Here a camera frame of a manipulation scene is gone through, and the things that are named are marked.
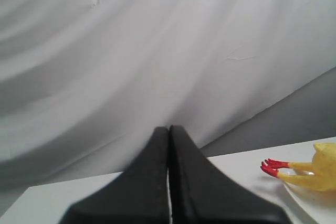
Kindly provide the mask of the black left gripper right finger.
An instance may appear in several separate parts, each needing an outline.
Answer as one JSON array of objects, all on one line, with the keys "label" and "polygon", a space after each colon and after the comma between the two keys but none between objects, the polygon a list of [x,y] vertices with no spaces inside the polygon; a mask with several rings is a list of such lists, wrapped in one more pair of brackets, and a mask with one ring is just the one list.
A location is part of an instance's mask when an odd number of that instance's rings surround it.
[{"label": "black left gripper right finger", "polygon": [[182,126],[169,129],[173,223],[290,223],[285,211],[215,167]]}]

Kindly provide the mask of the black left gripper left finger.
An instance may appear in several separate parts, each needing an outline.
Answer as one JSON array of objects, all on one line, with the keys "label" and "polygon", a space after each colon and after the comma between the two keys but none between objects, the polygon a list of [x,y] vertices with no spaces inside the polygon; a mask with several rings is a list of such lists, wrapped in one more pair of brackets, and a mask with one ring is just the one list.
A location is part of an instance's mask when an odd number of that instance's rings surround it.
[{"label": "black left gripper left finger", "polygon": [[154,129],[130,166],[94,194],[72,204],[63,223],[167,223],[168,129]]}]

